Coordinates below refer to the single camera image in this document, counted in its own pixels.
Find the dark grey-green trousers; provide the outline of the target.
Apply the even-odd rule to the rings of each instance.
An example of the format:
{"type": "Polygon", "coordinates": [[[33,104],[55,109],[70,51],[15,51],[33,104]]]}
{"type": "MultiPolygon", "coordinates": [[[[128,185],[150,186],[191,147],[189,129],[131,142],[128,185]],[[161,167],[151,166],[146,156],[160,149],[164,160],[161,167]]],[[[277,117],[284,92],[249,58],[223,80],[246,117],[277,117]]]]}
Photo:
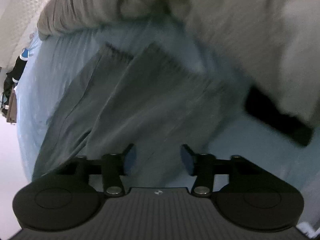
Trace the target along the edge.
{"type": "Polygon", "coordinates": [[[151,44],[132,56],[104,45],[65,91],[50,120],[33,179],[77,156],[137,157],[125,187],[164,187],[183,171],[180,146],[203,152],[241,107],[222,74],[186,70],[151,44]]]}

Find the black rectangular device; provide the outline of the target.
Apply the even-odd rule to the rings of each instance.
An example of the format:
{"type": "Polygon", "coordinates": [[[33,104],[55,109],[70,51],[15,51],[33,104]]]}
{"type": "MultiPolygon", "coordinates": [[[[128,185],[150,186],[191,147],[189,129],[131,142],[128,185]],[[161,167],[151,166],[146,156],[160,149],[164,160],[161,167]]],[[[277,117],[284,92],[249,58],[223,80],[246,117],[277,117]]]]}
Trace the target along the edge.
{"type": "Polygon", "coordinates": [[[310,144],[314,129],[296,116],[281,113],[274,101],[258,87],[250,87],[244,101],[244,110],[297,145],[306,147],[310,144]]]}

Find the light blue bed sheet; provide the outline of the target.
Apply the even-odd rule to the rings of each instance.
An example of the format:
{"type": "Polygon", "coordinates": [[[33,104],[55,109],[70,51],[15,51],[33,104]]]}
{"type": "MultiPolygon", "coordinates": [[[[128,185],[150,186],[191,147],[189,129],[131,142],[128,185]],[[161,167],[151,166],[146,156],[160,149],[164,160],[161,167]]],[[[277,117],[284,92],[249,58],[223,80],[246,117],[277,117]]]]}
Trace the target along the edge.
{"type": "MultiPolygon", "coordinates": [[[[143,20],[83,30],[41,41],[33,39],[28,60],[17,86],[17,126],[23,165],[29,180],[50,120],[65,91],[104,45],[132,56],[156,44],[186,70],[213,76],[222,74],[241,97],[241,107],[214,135],[203,152],[220,159],[241,155],[301,192],[301,222],[319,227],[319,128],[306,147],[248,115],[244,101],[255,86],[232,61],[203,47],[174,21],[143,20]]],[[[183,171],[166,186],[191,187],[183,171]]]]}

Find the black and blue bag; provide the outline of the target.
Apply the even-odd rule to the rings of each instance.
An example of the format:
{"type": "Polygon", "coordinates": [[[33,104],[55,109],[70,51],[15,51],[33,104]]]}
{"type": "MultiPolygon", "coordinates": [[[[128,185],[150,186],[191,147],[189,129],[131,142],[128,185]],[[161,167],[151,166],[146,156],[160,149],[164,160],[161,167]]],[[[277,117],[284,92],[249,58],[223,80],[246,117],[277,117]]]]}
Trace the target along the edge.
{"type": "Polygon", "coordinates": [[[9,106],[9,99],[11,96],[12,88],[18,84],[25,65],[29,59],[29,49],[24,48],[22,53],[17,57],[13,69],[6,74],[4,83],[3,83],[3,92],[1,95],[1,112],[4,117],[7,117],[8,110],[5,108],[9,106]]]}

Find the grey ribbed blanket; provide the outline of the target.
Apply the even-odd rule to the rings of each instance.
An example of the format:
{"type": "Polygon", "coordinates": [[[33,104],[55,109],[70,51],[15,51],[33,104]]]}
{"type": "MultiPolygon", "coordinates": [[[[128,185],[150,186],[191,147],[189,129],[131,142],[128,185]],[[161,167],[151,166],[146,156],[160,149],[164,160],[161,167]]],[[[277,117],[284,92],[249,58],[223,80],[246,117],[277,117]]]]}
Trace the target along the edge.
{"type": "Polygon", "coordinates": [[[235,60],[283,113],[319,126],[319,0],[50,0],[39,36],[167,14],[235,60]]]}

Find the white quilted headboard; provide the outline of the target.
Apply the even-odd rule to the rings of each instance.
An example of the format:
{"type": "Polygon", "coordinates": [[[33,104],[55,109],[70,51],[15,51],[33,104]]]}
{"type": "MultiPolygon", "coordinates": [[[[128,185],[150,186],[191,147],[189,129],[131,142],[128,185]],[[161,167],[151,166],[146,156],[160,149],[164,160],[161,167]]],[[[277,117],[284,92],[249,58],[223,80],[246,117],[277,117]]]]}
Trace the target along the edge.
{"type": "Polygon", "coordinates": [[[41,11],[49,0],[11,0],[1,15],[1,68],[10,68],[29,46],[41,11]]]}

